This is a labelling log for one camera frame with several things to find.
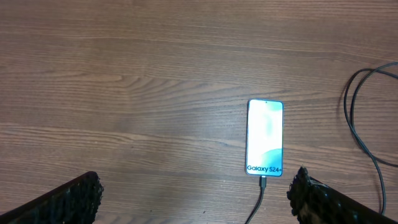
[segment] black cable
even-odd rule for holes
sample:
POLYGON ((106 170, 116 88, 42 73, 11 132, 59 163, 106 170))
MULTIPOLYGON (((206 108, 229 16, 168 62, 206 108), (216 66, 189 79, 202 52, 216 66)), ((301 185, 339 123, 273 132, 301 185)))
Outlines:
POLYGON ((386 188, 385 188, 385 186, 384 186, 383 177, 382 177, 382 175, 381 175, 381 171, 380 171, 379 165, 377 164, 377 161, 379 161, 379 162, 381 162, 381 163, 383 163, 383 164, 385 164, 385 165, 392 166, 392 167, 398 167, 398 165, 397 165, 397 164, 391 164, 390 162, 386 162, 386 161, 384 161, 384 160, 382 160, 382 159, 380 159, 380 158, 377 158, 377 157, 374 156, 374 155, 370 152, 370 150, 366 147, 365 143, 364 143, 364 142, 362 141, 362 139, 358 136, 358 134, 357 134, 357 132, 356 132, 356 130, 355 130, 355 126, 354 126, 354 105, 355 105, 355 100, 356 100, 356 96, 357 96, 357 94, 358 94, 359 89, 361 88, 361 86, 363 85, 363 83, 364 83, 371 75, 373 75, 374 73, 377 72, 377 73, 380 73, 380 74, 383 74, 383 75, 388 75, 388 76, 390 76, 390 77, 392 77, 392 78, 398 79, 398 75, 395 75, 395 74, 392 74, 392 73, 385 72, 385 71, 382 71, 382 70, 381 70, 381 69, 383 69, 383 68, 390 67, 390 66, 393 66, 393 65, 398 65, 398 62, 388 63, 388 64, 382 65, 382 66, 380 66, 380 67, 378 67, 378 68, 375 68, 375 69, 364 68, 364 69, 361 69, 361 70, 357 71, 357 72, 350 78, 350 80, 348 81, 348 84, 347 84, 347 87, 346 87, 346 90, 345 90, 345 94, 344 94, 344 102, 343 102, 343 104, 344 104, 344 114, 345 114, 346 121, 347 121, 347 123, 348 123, 348 126, 349 126, 351 132, 353 133, 353 135, 354 135, 354 137, 355 137, 355 140, 358 142, 358 144, 359 144, 359 146, 362 148, 362 150, 372 159, 372 161, 373 161, 373 163, 374 163, 374 166, 376 167, 377 173, 379 174, 380 184, 381 184, 381 192, 382 192, 382 207, 381 207, 380 214, 382 214, 382 215, 383 215, 384 212, 386 211, 386 188), (349 117, 348 117, 348 112, 347 112, 347 95, 348 95, 348 89, 349 89, 349 86, 352 84, 353 80, 355 79, 355 77, 356 77, 358 74, 360 74, 361 72, 369 72, 369 73, 360 81, 360 83, 358 84, 358 86, 356 87, 356 89, 355 89, 355 91, 354 91, 353 99, 351 100, 351 107, 350 107, 349 117))
POLYGON ((267 177, 261 176, 260 177, 260 188, 261 188, 260 189, 260 197, 256 203, 256 206, 254 206, 253 211, 250 213, 249 218, 246 220, 245 224, 248 224, 250 222, 250 220, 253 218, 253 216, 256 214, 257 210, 261 206, 261 202, 262 202, 262 199, 264 198, 264 191, 265 191, 266 187, 267 187, 267 177))

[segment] tabletop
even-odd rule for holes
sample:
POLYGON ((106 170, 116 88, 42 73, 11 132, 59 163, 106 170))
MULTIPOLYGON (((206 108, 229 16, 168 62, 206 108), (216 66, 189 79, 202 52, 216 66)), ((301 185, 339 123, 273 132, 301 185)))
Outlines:
MULTIPOLYGON (((252 223, 298 223, 286 191, 300 166, 378 210, 342 96, 355 71, 398 60, 397 11, 396 0, 2 1, 0 213, 93 170, 97 223, 243 223, 259 195, 245 173, 251 98, 285 109, 284 174, 268 178, 252 223)), ((371 77, 355 115, 393 163, 397 89, 371 77)), ((398 220, 398 169, 380 167, 398 220)))

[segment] phone frame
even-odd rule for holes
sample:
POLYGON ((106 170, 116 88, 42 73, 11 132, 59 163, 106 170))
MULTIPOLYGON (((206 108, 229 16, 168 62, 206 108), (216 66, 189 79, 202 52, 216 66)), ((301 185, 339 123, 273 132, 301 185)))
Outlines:
POLYGON ((284 173, 284 116, 285 116, 285 105, 282 101, 279 100, 267 100, 267 99, 262 99, 262 98, 255 98, 255 99, 250 99, 248 101, 248 115, 246 116, 246 166, 244 167, 244 170, 246 171, 247 175, 255 175, 255 176, 263 176, 262 174, 250 174, 248 173, 248 145, 249 145, 249 109, 250 109, 250 101, 252 100, 261 100, 261 101, 272 101, 272 102, 279 102, 282 103, 282 172, 280 175, 264 175, 267 177, 282 177, 282 174, 284 173))

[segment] brown wooden surface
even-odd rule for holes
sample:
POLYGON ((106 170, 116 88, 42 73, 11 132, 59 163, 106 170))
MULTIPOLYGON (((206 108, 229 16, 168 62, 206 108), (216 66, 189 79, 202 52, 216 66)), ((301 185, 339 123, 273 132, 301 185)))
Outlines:
MULTIPOLYGON (((398 1, 5 0, 0 3, 0 213, 88 171, 98 223, 243 223, 247 102, 285 103, 284 175, 253 223, 297 223, 301 165, 378 210, 343 117, 353 72, 398 59, 398 1)), ((398 81, 375 75, 356 125, 398 162, 398 81)), ((381 165, 398 220, 398 169, 381 165)))

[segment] samsung phone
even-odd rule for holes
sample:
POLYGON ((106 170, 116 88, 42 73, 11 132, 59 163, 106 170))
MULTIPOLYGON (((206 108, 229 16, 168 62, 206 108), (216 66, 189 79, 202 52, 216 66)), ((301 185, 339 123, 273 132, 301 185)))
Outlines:
POLYGON ((253 99, 248 106, 246 172, 280 177, 283 169, 284 104, 253 99))

